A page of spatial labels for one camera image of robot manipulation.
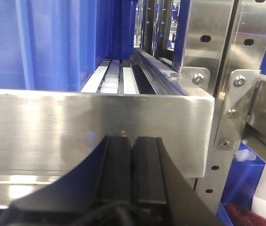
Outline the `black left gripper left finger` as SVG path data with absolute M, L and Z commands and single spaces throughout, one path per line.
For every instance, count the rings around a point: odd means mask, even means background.
M 104 137 L 57 181 L 14 200 L 0 226 L 130 226 L 131 147 L 125 137 Z

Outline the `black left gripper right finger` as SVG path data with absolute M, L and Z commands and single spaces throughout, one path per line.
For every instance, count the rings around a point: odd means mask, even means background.
M 181 175 L 161 138 L 138 137 L 132 161 L 133 202 L 153 218 L 153 226 L 222 225 Z

